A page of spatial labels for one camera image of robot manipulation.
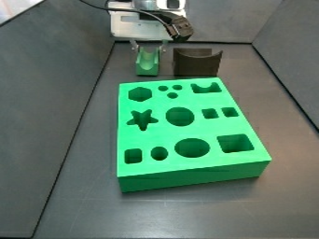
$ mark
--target shape sorter hole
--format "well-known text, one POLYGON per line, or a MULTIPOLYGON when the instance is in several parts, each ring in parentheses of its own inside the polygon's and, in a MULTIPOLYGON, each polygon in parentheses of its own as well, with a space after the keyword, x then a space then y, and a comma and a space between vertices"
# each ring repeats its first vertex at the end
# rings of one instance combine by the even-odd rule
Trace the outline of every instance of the shape sorter hole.
POLYGON ((219 136, 216 140, 224 153, 253 150, 252 142, 245 134, 219 136))
POLYGON ((207 109, 201 109, 203 112, 203 116, 204 119, 216 119, 217 118, 217 113, 216 110, 213 108, 207 108, 207 109))
POLYGON ((152 98, 152 91, 144 87, 137 87, 128 92, 128 99, 142 102, 152 98))
POLYGON ((221 108, 221 110, 223 110, 223 113, 224 113, 225 117, 237 117, 237 113, 236 113, 235 108, 224 107, 224 108, 221 108))
POLYGON ((165 119, 175 126, 183 127, 195 121, 195 114, 188 108, 175 107, 167 111, 165 119))
POLYGON ((208 87, 200 87, 197 84, 191 85, 193 93, 217 93, 221 92, 221 89, 219 88, 219 85, 212 82, 211 86, 208 87))
POLYGON ((208 143, 197 138, 180 140, 175 145, 176 153, 185 158, 203 157, 211 150, 208 143))
POLYGON ((159 86, 159 90, 160 90, 160 91, 167 91, 167 90, 168 90, 168 87, 167 87, 167 86, 159 86))
POLYGON ((141 150, 138 148, 128 149, 124 152, 124 162, 126 164, 141 162, 141 150))
POLYGON ((151 151, 151 156, 156 161, 163 161, 168 156, 168 151, 164 147, 155 147, 151 151))
POLYGON ((176 91, 180 91, 180 90, 183 89, 183 87, 181 87, 180 85, 175 85, 175 86, 173 86, 173 89, 175 89, 176 91))
POLYGON ((176 99, 179 97, 179 95, 176 93, 168 93, 167 96, 171 99, 176 99))
POLYGON ((132 111, 133 119, 126 122, 126 125, 138 125, 141 131, 146 130, 149 123, 157 123, 159 120, 152 117, 152 110, 148 109, 144 112, 132 111))

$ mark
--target table surface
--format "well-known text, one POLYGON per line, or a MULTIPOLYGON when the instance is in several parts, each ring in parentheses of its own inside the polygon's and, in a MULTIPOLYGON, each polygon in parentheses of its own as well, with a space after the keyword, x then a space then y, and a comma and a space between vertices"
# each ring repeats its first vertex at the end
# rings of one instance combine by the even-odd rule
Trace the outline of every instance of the table surface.
POLYGON ((317 132, 251 45, 169 44, 159 76, 137 77, 130 46, 117 43, 34 238, 316 237, 317 148, 317 132), (219 76, 272 162, 259 178, 121 194, 116 178, 118 84, 173 79, 176 47, 224 50, 219 76))

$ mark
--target green block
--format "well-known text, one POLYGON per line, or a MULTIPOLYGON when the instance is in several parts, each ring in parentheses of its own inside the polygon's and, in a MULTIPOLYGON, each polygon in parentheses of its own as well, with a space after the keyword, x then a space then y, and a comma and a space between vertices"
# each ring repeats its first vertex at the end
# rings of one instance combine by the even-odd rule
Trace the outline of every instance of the green block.
POLYGON ((260 176, 269 161, 217 77, 120 85, 122 192, 260 176))
POLYGON ((159 74, 159 60, 160 60, 160 48, 148 52, 144 48, 140 48, 136 59, 136 75, 137 76, 156 76, 159 74))

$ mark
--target circular hole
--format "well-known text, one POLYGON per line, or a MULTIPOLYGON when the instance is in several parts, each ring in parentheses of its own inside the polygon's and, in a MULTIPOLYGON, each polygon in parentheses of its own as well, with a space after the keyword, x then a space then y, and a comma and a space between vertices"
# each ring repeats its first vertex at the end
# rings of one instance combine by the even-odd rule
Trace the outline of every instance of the circular hole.
POLYGON ((175 89, 176 91, 180 91, 180 90, 183 89, 183 87, 181 87, 180 85, 175 85, 175 86, 173 86, 173 89, 175 89))
POLYGON ((171 99, 176 99, 179 97, 179 95, 176 93, 168 93, 167 96, 171 99))
POLYGON ((195 121, 195 114, 188 108, 175 107, 167 111, 165 119, 175 126, 187 126, 195 121))
POLYGON ((197 138, 187 138, 180 140, 175 145, 176 153, 185 158, 203 157, 209 152, 208 143, 197 138))
POLYGON ((156 147, 152 149, 151 155, 156 161, 163 161, 168 156, 168 151, 164 147, 156 147))
POLYGON ((159 86, 159 90, 160 90, 160 91, 167 91, 167 90, 168 90, 168 87, 167 87, 167 86, 159 86))

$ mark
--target square hole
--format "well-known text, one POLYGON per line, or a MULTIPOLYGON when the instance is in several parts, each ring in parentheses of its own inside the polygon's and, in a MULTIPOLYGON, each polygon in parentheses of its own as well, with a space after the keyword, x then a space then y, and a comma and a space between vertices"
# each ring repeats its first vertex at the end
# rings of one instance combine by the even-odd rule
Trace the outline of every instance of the square hole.
POLYGON ((225 117, 237 117, 237 113, 236 113, 235 108, 224 107, 224 108, 221 108, 221 110, 223 110, 223 113, 224 113, 225 117))
POLYGON ((216 138, 224 153, 253 150, 253 145, 245 134, 224 135, 216 138))
POLYGON ((141 162, 141 150, 138 148, 128 149, 124 152, 124 162, 128 164, 141 162))
POLYGON ((204 119, 216 119, 217 113, 216 110, 212 108, 201 109, 204 119))

